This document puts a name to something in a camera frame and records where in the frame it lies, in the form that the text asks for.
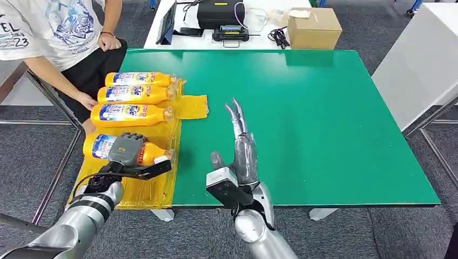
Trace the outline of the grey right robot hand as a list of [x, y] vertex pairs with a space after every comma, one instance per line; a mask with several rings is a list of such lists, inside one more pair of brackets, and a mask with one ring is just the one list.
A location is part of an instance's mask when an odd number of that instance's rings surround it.
[[226, 110], [231, 116], [234, 133], [234, 160], [231, 164], [225, 164], [218, 152], [212, 152], [210, 160], [214, 170], [228, 167], [236, 175], [238, 185], [253, 186], [258, 180], [258, 156], [255, 140], [248, 131], [243, 109], [239, 102], [233, 98], [233, 105], [225, 104]]

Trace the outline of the person's left hand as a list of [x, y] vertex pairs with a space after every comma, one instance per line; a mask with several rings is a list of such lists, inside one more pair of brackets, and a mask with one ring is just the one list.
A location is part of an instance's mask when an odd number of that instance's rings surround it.
[[120, 41], [114, 35], [107, 32], [102, 32], [100, 34], [98, 44], [103, 51], [120, 49], [122, 46]]

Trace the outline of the person's right hand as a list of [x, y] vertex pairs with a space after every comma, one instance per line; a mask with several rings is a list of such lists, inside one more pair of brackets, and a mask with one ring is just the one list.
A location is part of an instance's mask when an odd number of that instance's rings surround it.
[[89, 111], [91, 111], [98, 104], [98, 102], [91, 96], [81, 91], [76, 94], [75, 99]]

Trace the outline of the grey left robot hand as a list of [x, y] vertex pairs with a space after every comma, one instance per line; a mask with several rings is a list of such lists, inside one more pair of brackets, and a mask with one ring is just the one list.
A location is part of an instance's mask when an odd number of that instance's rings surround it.
[[147, 142], [147, 138], [138, 133], [124, 132], [116, 137], [107, 159], [124, 166], [139, 166], [139, 155]]

